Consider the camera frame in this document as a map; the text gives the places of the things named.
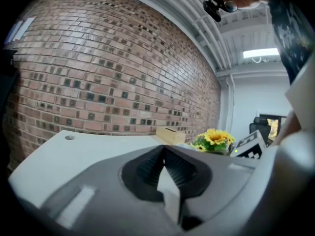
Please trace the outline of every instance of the fluorescent light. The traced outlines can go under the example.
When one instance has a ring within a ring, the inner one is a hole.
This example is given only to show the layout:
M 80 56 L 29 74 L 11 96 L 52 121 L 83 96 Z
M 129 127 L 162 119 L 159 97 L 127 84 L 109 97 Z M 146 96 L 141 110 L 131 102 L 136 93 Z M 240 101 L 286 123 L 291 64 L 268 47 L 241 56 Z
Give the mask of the fluorescent light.
M 277 48 L 268 48 L 268 49 L 258 49 L 243 52 L 244 58 L 253 58 L 253 57 L 261 57 L 261 56 L 271 56 L 271 55 L 279 55 L 279 51 Z

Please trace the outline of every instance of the brick wall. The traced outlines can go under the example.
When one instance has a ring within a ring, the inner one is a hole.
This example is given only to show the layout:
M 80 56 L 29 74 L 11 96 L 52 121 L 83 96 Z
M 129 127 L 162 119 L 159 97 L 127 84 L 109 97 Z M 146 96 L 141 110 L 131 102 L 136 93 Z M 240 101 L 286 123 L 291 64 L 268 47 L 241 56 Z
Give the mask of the brick wall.
M 60 130 L 154 134 L 191 141 L 216 127 L 220 85 L 198 49 L 137 0 L 34 0 L 17 50 L 20 69 L 4 115 L 15 163 Z

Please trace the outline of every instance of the white wall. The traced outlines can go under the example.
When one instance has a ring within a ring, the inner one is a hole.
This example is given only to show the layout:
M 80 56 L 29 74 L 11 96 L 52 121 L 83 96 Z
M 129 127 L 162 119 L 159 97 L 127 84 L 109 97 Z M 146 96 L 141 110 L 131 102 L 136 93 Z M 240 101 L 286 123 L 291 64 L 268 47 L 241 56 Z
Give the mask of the white wall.
M 236 141 L 249 134 L 250 123 L 259 114 L 287 116 L 290 112 L 291 105 L 284 95 L 289 89 L 287 77 L 253 77 L 234 81 L 231 134 Z

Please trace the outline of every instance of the black chair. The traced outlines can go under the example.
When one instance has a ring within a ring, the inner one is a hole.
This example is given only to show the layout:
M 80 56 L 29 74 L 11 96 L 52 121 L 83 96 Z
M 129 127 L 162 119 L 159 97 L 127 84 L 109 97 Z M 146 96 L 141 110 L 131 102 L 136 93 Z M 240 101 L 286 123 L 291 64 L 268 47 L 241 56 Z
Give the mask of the black chair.
M 2 119 L 8 96 L 13 88 L 14 82 L 18 77 L 19 71 L 13 64 L 13 55 L 17 51 L 2 50 L 2 67 L 0 69 L 0 146 L 2 148 L 2 160 L 5 166 L 9 163 L 10 149 L 7 140 L 2 131 Z
M 271 126 L 268 124 L 268 120 L 266 118 L 255 117 L 254 122 L 250 124 L 250 134 L 256 130 L 259 130 L 265 144 L 269 144 L 268 136 Z

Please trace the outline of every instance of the table surface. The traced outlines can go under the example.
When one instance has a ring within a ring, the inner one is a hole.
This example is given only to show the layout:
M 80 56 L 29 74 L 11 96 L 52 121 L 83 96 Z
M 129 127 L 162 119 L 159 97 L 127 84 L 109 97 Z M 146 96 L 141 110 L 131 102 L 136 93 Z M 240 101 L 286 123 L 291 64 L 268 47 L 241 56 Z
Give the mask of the table surface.
M 55 190 L 94 163 L 162 144 L 157 136 L 100 136 L 63 130 L 27 157 L 9 183 L 19 197 L 40 207 Z

